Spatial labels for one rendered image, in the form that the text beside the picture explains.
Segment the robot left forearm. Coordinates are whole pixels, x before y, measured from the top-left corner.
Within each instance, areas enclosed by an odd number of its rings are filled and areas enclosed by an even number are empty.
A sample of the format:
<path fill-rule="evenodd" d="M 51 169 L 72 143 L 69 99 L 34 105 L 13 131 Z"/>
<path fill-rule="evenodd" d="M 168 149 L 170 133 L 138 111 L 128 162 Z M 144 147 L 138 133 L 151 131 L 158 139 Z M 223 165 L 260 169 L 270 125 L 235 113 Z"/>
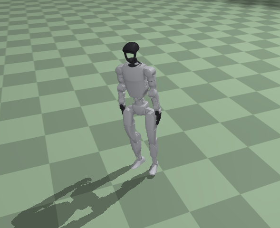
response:
<path fill-rule="evenodd" d="M 154 91 L 154 96 L 155 97 L 151 97 L 151 101 L 153 103 L 153 109 L 154 109 L 154 112 L 158 111 L 160 114 L 162 109 L 160 108 L 159 95 L 158 95 L 157 90 Z"/>

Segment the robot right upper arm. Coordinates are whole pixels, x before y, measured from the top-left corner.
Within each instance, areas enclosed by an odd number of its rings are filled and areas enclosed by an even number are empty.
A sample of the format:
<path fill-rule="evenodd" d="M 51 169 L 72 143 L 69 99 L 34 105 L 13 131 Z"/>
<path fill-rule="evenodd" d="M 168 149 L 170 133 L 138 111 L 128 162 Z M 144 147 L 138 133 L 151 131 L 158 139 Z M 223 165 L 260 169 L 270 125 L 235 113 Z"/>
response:
<path fill-rule="evenodd" d="M 119 84 L 117 86 L 117 90 L 121 91 L 121 92 L 124 92 L 126 90 L 125 82 L 124 82 L 123 75 L 122 75 L 122 66 L 123 65 L 124 64 L 120 64 L 115 69 L 116 74 L 117 74 L 117 79 L 119 81 Z"/>

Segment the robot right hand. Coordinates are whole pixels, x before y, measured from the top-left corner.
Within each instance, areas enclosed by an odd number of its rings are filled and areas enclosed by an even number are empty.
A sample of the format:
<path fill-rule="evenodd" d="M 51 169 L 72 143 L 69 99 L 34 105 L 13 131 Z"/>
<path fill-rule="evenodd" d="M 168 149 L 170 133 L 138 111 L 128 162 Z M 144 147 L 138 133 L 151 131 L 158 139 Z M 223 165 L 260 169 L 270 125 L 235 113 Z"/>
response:
<path fill-rule="evenodd" d="M 120 104 L 120 109 L 121 109 L 121 111 L 122 111 L 122 115 L 123 115 L 123 111 L 124 111 L 125 107 L 126 107 L 126 106 L 123 106 L 122 104 Z"/>

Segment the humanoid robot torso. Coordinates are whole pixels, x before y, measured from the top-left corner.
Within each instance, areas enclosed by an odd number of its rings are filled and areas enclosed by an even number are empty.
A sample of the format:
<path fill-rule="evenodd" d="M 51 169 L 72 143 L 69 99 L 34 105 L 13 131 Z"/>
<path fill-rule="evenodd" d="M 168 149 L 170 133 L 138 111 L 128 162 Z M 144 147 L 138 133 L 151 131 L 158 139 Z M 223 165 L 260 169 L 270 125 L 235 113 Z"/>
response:
<path fill-rule="evenodd" d="M 126 61 L 127 62 L 127 61 Z M 144 75 L 143 67 L 147 66 L 144 63 L 135 63 L 135 67 L 129 67 L 128 63 L 122 66 L 122 75 L 125 82 L 126 90 L 130 97 L 134 98 L 132 104 L 133 113 L 137 115 L 146 115 L 146 108 L 149 103 L 144 100 L 147 94 L 149 84 L 147 77 Z"/>

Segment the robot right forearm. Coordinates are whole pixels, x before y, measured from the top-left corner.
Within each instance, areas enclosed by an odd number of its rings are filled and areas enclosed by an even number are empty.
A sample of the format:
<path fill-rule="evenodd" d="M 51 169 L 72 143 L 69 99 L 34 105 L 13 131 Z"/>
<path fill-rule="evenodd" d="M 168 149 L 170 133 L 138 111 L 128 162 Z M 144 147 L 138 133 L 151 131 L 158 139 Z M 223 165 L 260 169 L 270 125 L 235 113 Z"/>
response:
<path fill-rule="evenodd" d="M 120 105 L 125 106 L 125 94 L 126 94 L 125 91 L 124 92 L 118 91 L 119 107 Z"/>

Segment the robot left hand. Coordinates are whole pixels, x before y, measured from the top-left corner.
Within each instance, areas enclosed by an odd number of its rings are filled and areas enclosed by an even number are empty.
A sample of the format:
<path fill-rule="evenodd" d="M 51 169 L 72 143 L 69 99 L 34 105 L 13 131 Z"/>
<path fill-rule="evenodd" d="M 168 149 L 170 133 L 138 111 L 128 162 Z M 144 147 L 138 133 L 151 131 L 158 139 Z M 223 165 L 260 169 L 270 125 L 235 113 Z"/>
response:
<path fill-rule="evenodd" d="M 157 116 L 156 117 L 156 125 L 158 125 L 159 124 L 159 121 L 160 121 L 160 119 L 161 119 L 161 113 L 159 114 L 159 112 L 158 111 L 155 111 L 155 115 Z"/>

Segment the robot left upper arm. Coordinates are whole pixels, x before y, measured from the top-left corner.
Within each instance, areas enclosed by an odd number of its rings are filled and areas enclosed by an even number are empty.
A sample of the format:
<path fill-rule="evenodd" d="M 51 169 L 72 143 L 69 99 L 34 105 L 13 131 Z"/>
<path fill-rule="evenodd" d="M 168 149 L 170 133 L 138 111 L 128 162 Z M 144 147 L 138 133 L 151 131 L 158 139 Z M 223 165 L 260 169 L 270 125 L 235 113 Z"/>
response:
<path fill-rule="evenodd" d="M 148 96 L 155 97 L 154 91 L 156 90 L 156 78 L 155 78 L 156 71 L 151 66 L 144 66 L 143 71 L 144 71 L 144 75 L 147 77 L 148 84 L 150 87 L 150 90 L 148 90 Z"/>

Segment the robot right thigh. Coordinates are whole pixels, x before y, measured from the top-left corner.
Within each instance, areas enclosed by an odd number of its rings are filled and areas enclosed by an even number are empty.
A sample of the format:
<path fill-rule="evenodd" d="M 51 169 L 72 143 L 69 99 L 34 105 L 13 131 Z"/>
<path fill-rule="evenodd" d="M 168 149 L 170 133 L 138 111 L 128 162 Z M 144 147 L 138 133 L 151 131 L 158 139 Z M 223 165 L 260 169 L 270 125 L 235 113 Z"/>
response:
<path fill-rule="evenodd" d="M 141 134 L 135 131 L 135 120 L 132 105 L 127 106 L 123 111 L 123 121 L 125 131 L 134 142 L 140 141 Z"/>

